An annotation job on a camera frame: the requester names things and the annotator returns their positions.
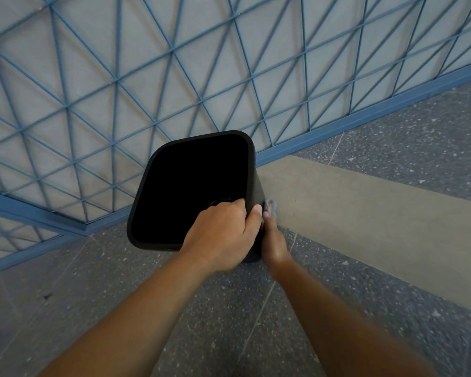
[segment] blue metal frame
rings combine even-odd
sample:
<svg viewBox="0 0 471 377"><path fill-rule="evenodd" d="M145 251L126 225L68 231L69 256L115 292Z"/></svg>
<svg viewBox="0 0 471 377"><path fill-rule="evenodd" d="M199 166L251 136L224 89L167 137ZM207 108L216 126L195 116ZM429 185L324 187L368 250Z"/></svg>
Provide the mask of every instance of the blue metal frame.
<svg viewBox="0 0 471 377"><path fill-rule="evenodd" d="M419 25L420 18L422 11L424 10L425 6L427 5L427 0L408 0L407 2L403 2L400 5L397 5L390 10L387 10L383 13L380 13L378 15L372 16L374 10L376 9L377 5L381 2L381 0L375 0L371 7L368 8L368 0L364 0L364 9L363 9L363 16L361 20L356 24L355 26L335 35L334 37L331 37L323 42L317 43L315 45L311 45L311 42L313 38L315 37L316 33L321 29L324 21L327 19L333 8L338 4L339 0L332 0L330 4L327 6L326 11L324 15L320 18L320 20L317 22L317 24L314 26L314 29L312 33L310 34L309 37L306 37L306 32L305 32L305 16L304 16L304 1L300 0L300 8L301 8L301 32L302 32L302 49L299 53L283 60L280 61L279 63L276 63L273 66L270 66L266 69L262 69L259 71L256 71L259 63L261 62L264 53L266 52L270 41L272 40L273 36L275 35L275 32L279 26L279 24L282 21L283 15L285 12L288 10L289 5L291 3L291 0L284 0L283 5L280 9L280 12L278 13L276 20L273 23L273 26L267 35L264 45L262 49L259 51L256 61L253 64L249 63L248 56L246 53L245 45L244 45L244 40L243 37L240 33L239 30L239 23L238 23L238 18L241 15L245 15L247 13L252 12L253 10L261 7L262 5L267 4L268 2L271 2L272 0L261 0L254 5L239 11L239 5L241 0L226 0L227 5L229 6L230 9L230 15L223 21L220 21L218 24L215 24L214 26L210 27L209 29L195 35L194 37L189 38L188 40L177 43L176 38L177 38L177 33L179 30L179 26L181 24L181 16L182 16L182 10L184 7L184 0L180 0L178 3L178 9L176 11L176 21L175 21L175 27L174 27L174 32L173 32L173 37L171 39L168 37L166 34L163 26L160 24L159 20L157 19L157 16L151 7L151 5L147 2L147 0L142 0L144 7L146 10L149 12L151 19L155 22L157 27L159 28L161 35L168 45L169 49L166 50L164 53L162 53L159 56L156 56L155 58L152 58L145 63L142 63L138 67L131 69L127 71L126 73L121 73L120 69L120 54L121 54L121 25L122 25L122 0L116 0L116 17L115 17L115 53L114 53L114 59L115 59L115 68L111 69L107 64L99 57L95 51L88 45L86 40L79 34L75 28L63 17L63 15L58 11L57 9L57 2L59 0L43 0L44 5L40 10L36 10L34 12L31 12L29 15L26 17L22 18L18 22L14 23L13 25L9 26L5 30L0 32L0 38L4 38L9 32L18 29L23 23L26 21L30 20L31 18L35 18L39 13L41 13L44 10L48 10L49 16L50 16L50 21L51 21L51 27L52 27L52 32L53 32L53 41L55 45L55 51L56 51L56 60L57 60L57 65L58 65L58 70L59 70L59 76L60 76L60 82L62 86L62 98L57 97L55 93L50 91L47 87L45 87L41 82L39 82L37 79L35 79L32 75L28 74L24 69L22 69L17 63L15 63L13 60L11 60L9 57L7 57L2 51L0 50L0 60L5 61L9 65L11 65L13 68L18 70L22 75L24 75L27 79L29 79L34 85L37 87L41 88L45 93L50 95L54 100L56 100L62 107L58 108L57 110L53 111L52 113L47 114L46 116L30 122L26 124L24 121L21 120L21 117L18 115L14 100L11 97L11 94L9 92L9 85L7 84L7 81L5 77L3 76L3 71L1 69L1 64L0 64L0 85L1 88L6 96L6 100L9 104L10 110L12 112L12 116L14 121L8 121L5 118L0 116L0 121L4 123L5 125L14 128L15 132L12 133L11 135L0 139L0 144L4 143L6 140L19 135L23 141L23 145L25 147L25 152L28 157L29 163L31 164L31 173L25 172L24 170L17 169L11 164L7 164L4 161L0 160L0 165L7 167L15 172L18 172L19 174L22 174L26 176L30 181L24 185L21 185L20 187L13 188L8 190L6 188L6 185L3 183L3 181L0 178L0 216L6 217L12 220L20 221L26 225L32 225L35 230L36 228L45 228L47 230L55 231L57 233L63 234L63 236L56 238L55 240L49 240L46 241L42 244L38 244L35 246L32 246L31 249L23 250L18 253L15 253L11 256L6 257L6 259L10 259L9 261L5 261L5 259L0 260L0 265L12 265L16 264L17 261L15 259L26 259L25 254L31 252L32 254L36 254L37 252L41 251L46 251L46 248L49 248L49 246L58 246L60 243L64 243L63 239L61 238L80 238L81 236L86 236L88 234L91 234L97 229L106 227L108 225L114 224L118 221L121 221L125 219L125 217L128 214L128 208L126 209L121 209L118 211L115 211L115 191L118 190L120 192L125 193L126 195L130 197L134 197L131 193L127 192L125 188L122 187L122 185L136 177L140 177L142 175L142 171L132 175L131 177L126 178L125 180L117 181L115 175L116 175L116 165L115 165L115 153L116 151L121 152L124 154L127 158L129 158L132 162L136 163L139 165L141 169L144 169L145 164L141 163L138 159L136 159L134 156L132 156L130 153L128 153L122 146L120 145L121 142L124 140L130 138L131 136L137 135L140 132L143 132L144 130L151 129L152 134L151 134L151 141L148 149L148 155L152 154L152 147L153 147L153 141L156 137L155 133L156 130L160 130L161 133L169 140L171 140L171 137L168 135L167 131L164 130L161 127L161 123L164 121L167 121L168 119L184 112L187 111L190 108L194 108L194 114L192 116L192 119L189 123L189 128L188 128L188 136L192 135L192 132L195 127L196 119L198 117L198 113L201 108L204 109L206 112L207 117L209 117L211 123L213 124L214 128L217 131L224 131L226 129L230 129L230 123L231 119L234 116L234 113L236 109L238 108L239 102L241 101L243 94L245 93L247 87L251 84L253 88L254 95L256 97L257 105L259 108L259 119L257 121L250 122L248 125L239 128L240 130L251 130L251 136L255 134L255 132L258 130L259 127L263 125L265 129L265 133L269 139L269 148L258 152L257 153L257 164L262 165L268 161L272 161L276 158L279 158L281 156L284 156L286 154L289 154L293 151L296 151L298 149L301 149L307 145L316 143L320 140L324 140L327 137L336 135L340 132L343 132L347 129L350 129L354 126L358 126L360 124L363 124L369 120L376 119L379 116L382 116L383 114L393 112L396 109L402 108L404 106L407 106L408 104L414 103L415 101L422 100L425 97L432 95L434 93L441 92L445 90L446 88L453 87L457 84L463 83L469 79L471 79L471 65L467 66L463 69L454 71L452 73L443 75L444 72L446 72L447 69L450 68L456 61L458 61L459 58L465 55L468 50L471 49L471 44L463 50L460 54L458 54L455 58L452 60L450 59L451 53L453 48L455 47L455 44L458 40L459 37L462 35L471 32L471 8L469 10L469 13L467 14L464 22L458 28L453 35L450 37L446 37L438 42L432 43L424 48L421 48L419 50L415 50L416 45L424 38L429 31L435 26L435 24L443 18L446 13L457 3L458 0L452 0L446 7L441 11L441 13L428 25L425 27L425 29L422 30L420 35L418 37L415 37L415 32L417 30L417 26ZM400 24L408 18L412 13L414 13L414 10L419 7L419 12L417 15L417 18L415 20L415 24L412 30L412 33L410 35L409 42L407 44L406 50L404 51L403 55L390 62L387 63L383 66L378 67L377 69L371 70L369 72L363 73L363 69L365 65L370 61L370 59L377 53L378 50L381 49L383 44L393 35L393 33L397 30L397 28L400 26ZM377 45L377 47L372 50L372 52L368 55L368 57L360 63L360 47L362 45L362 40L363 40L363 30L365 26L381 19L384 18L392 13L395 13L400 10L405 10L405 13L401 18L398 19L398 21L394 24L394 26L386 33L386 35L383 37L381 42ZM62 47L60 44L60 39L59 39L59 24L63 24L75 37L78 39L78 41L88 50L90 55L92 55L98 63L103 67L103 69L106 70L106 72L110 75L111 81L108 82L107 84L103 84L100 87L92 90L86 95L83 95L75 100L70 98L69 95L69 89L66 86L66 74L63 66L63 53L62 53ZM182 60L177 54L177 51L181 49L182 47L194 42L195 40L209 34L210 32L216 30L216 29L224 29L223 34L222 34L222 39L220 41L220 44L217 48L216 55L214 57L214 61L208 71L207 79L204 83L204 85L201 87L200 90L198 90L192 81L191 76L188 74L187 70L185 69ZM237 38L239 40L240 47L243 52L243 56L245 59L245 65L246 69L248 72L248 75L246 79L243 79L239 82L236 82L235 84L224 88L223 90L220 90L216 93L213 93L211 95L207 95L206 91L209 85L209 82L211 81L211 78L214 73L214 69L218 65L218 60L220 58L220 53L224 48L224 45L226 43L226 39L230 33L230 30L234 29ZM347 82L343 82L342 84L332 87L326 91L322 91L320 93L314 94L314 91L318 88L318 86L321 84L321 82L325 79L327 73L332 69L334 63L337 61L337 59L340 57L342 52L348 47L348 45L351 43L351 41L355 38L358 37L358 43L357 43L357 55L356 55L356 63L355 63L355 69L354 73ZM318 48L321 48L328 43L331 43L335 40L338 40L342 37L346 37L345 43L342 45L341 49L337 53L337 55L331 60L331 62L328 64L327 69L324 71L323 75L320 77L320 79L316 82L314 82L313 85L309 84L309 79L308 79L308 67L307 67L307 54L312 52L313 50L316 50ZM414 71L407 79L405 79L403 82L400 82L400 75L402 73L402 68L405 64L405 61L408 58L411 58L413 56L416 56L420 53L423 53L427 50L431 50L435 48L434 52L428 57L428 59L422 64L422 66ZM435 75L434 79L426 84L423 84L421 86L418 86L416 88L413 88L409 91L405 91L403 93L398 94L398 91L404 87L410 79L412 79L418 72L419 70L425 66L426 63L431 61L438 53L444 52L444 50L447 51L445 59L441 63L441 67L437 74ZM145 106L143 106L137 98L130 92L130 90L123 84L123 80L126 79L126 77L135 74L139 70L151 65L152 63L155 63L163 58L167 58L167 66L166 70L163 75L163 81L162 81L162 86L159 94L159 99L157 102L157 105L155 106L155 111L153 113L150 113ZM297 64L303 59L304 61L304 76L305 76L305 99L299 103L295 103L292 106L286 107L280 111L274 112L274 113L269 113L272 105L276 101L279 93L283 89L285 83L291 76L291 73L297 66ZM188 80L188 83L192 87L193 91L195 92L197 96L197 101L189 106L183 107L180 110L169 114L168 116L161 116L161 106L162 106L162 101L164 98L165 90L167 87L167 80L169 76L169 71L171 69L172 63L175 61L178 66L181 68L182 72L184 73L186 79ZM276 91L273 93L268 105L266 107L261 105L261 101L258 95L257 87L255 85L255 79L263 74L266 74L267 72L276 69L280 66L283 66L287 63L291 63L291 66L289 69L286 71L286 74L284 78L281 80L279 86L277 87ZM365 98L377 87L380 82L385 79L397 66L399 66L398 73L396 76L396 80L394 82L393 88L391 95L389 96L388 99L378 102L375 105L372 105L370 107L366 107L363 110L356 110L357 107L360 105L360 103L365 100ZM353 95L354 95L354 87L355 84L358 80L363 79L365 77L368 77L370 75L376 74L376 73L382 73L384 74L378 79L378 81L366 92L360 100L354 103L353 101ZM232 107L231 112L229 113L229 118L226 121L223 122L216 122L211 113L209 112L209 109L206 106L206 102L212 98L215 98L216 96L223 94L225 92L228 92L232 90L235 87L242 86L241 91L238 94L237 101L235 105ZM80 101L83 101L90 96L100 92L104 88L107 87L113 87L113 117L112 117L112 133L111 137L107 137L106 134L101 132L101 130L94 126L91 122L89 122L87 119L83 118L79 113L77 113L76 109L74 108L76 104ZM346 112L345 116L343 118L340 118L338 120L335 120L333 122L330 122L324 126L320 127L315 127L317 122L321 119L321 117L325 114L327 109L334 103L334 101L348 88L351 87L350 90L350 102L349 102L349 110ZM148 117L150 120L149 125L135 131L135 132L130 132L128 135L117 139L116 138L116 127L117 124L119 123L117 120L117 113L118 113L118 108L119 108L119 93L124 92L127 94L131 100L140 108L140 110ZM310 116L310 110L309 110L309 102L314 101L315 99L327 95L327 94L332 94L334 95L333 98L330 100L330 102L326 105L326 107L322 110L322 112L316 116L316 117L311 117ZM292 123L293 119L299 113L299 111L302 109L302 107L306 107L307 109L307 131L303 134L301 134L298 137L288 139L286 141L282 141L282 135L286 131L286 129L289 127L289 125ZM269 127L268 127L268 122L267 120L280 115L282 113L286 113L290 110L293 110L290 117L288 120L285 122L284 126L281 128L279 131L277 137L273 139L271 137L271 134L269 132ZM58 151L56 148L53 148L52 146L48 145L47 143L44 143L42 140L39 140L35 136L33 136L28 130L36 126L37 124L40 124L41 122L49 119L50 117L56 115L57 113L65 113L66 114L66 121L67 121L67 128L68 128L68 133L69 133L69 139L70 139L70 155L66 156L65 154L61 153ZM87 155L84 156L77 156L76 151L75 151L75 146L74 146L74 138L73 138L73 123L72 123L72 114L74 114L78 119L80 119L84 124L86 124L89 128L91 128L94 132L96 132L98 135L100 135L102 138L104 138L107 141L107 144L104 145L102 148L99 148L96 151L93 151ZM61 156L65 161L66 164L63 167L60 167L58 169L55 169L53 171L50 171L47 174L44 174L42 176L39 176L38 171L36 170L35 163L31 157L31 152L27 144L27 139L28 140L33 140L37 144L42 145L49 149L50 151L56 153L57 155ZM88 169L86 166L84 166L81 162L90 156L93 156L101 151L110 149L111 150L111 168L112 168L112 179L111 181L104 179L97 173L91 171ZM55 174L56 172L59 172L65 168L68 167L73 167L76 175L76 180L78 183L78 196L74 195L72 193L69 193L62 188L57 187L56 185L53 185L52 183L46 181L46 178ZM93 175L94 177L98 178L99 180L103 181L107 187L103 190L98 191L97 193L93 193L91 195L87 195L84 193L83 187L80 182L80 177L79 177L79 172L83 170L85 172L88 172L89 174ZM46 208L39 208L35 207L29 203L26 202L21 202L18 201L17 199L12 198L13 194L17 192L19 189L24 188L28 185L32 184L38 184L42 196L44 198L44 205ZM75 199L74 202L70 202L64 206L61 207L56 207L53 208L52 202L49 201L48 195L46 193L46 187L53 188L57 190L58 192L61 192L63 194L66 194L72 198ZM101 206L99 203L96 203L92 200L95 196L104 193L106 191L112 191L112 202L111 202L111 209L107 209L106 207ZM74 219L70 219L67 217L64 217L60 214L58 214L59 211L63 209L67 209L75 204L81 203L84 216L85 216L85 222L82 223L79 221L76 221ZM87 212L87 206L95 206L99 209L102 209L108 213L106 217L100 220L96 220L94 222L89 222L89 217L88 217L88 212Z"/></svg>

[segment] left hand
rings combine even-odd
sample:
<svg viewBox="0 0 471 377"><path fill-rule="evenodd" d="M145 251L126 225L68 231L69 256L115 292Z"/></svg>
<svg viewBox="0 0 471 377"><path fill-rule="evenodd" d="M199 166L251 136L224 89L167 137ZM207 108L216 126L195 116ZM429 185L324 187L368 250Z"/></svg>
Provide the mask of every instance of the left hand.
<svg viewBox="0 0 471 377"><path fill-rule="evenodd" d="M203 210L188 231L180 254L201 261L209 273L236 267L250 251L262 222L262 206L246 218L244 199Z"/></svg>

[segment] hand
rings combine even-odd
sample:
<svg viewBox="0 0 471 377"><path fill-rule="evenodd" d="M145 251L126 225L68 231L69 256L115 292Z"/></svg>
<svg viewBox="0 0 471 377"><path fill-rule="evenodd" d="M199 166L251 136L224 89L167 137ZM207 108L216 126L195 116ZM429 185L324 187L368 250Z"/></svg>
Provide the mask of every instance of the hand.
<svg viewBox="0 0 471 377"><path fill-rule="evenodd" d="M206 266L208 273L230 270L250 251L261 223L261 205L253 206L246 218L243 198L221 202L199 213L180 254L192 255Z"/></svg>
<svg viewBox="0 0 471 377"><path fill-rule="evenodd" d="M286 247L283 233L277 228L272 212L264 212L264 238L262 239L262 259L272 278L277 279L280 270L288 262L293 262Z"/></svg>

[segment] beige floor stripe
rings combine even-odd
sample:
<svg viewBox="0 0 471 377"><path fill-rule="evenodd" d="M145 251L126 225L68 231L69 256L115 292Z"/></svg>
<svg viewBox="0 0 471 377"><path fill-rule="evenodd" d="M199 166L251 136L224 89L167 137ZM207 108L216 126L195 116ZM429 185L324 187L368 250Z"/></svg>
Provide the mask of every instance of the beige floor stripe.
<svg viewBox="0 0 471 377"><path fill-rule="evenodd" d="M280 225L471 308L471 201L295 156L257 171Z"/></svg>

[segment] concrete floor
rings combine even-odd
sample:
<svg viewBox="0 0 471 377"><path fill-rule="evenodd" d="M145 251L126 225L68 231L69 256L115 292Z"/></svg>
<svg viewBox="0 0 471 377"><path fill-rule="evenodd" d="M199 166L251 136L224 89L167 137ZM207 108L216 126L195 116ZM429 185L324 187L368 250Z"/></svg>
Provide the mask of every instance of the concrete floor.
<svg viewBox="0 0 471 377"><path fill-rule="evenodd" d="M471 83L295 155L471 201ZM300 264L440 375L471 376L470 308L283 231ZM37 374L169 256L134 248L120 224L1 272L0 376ZM324 373L281 287L257 263L201 287L153 375Z"/></svg>

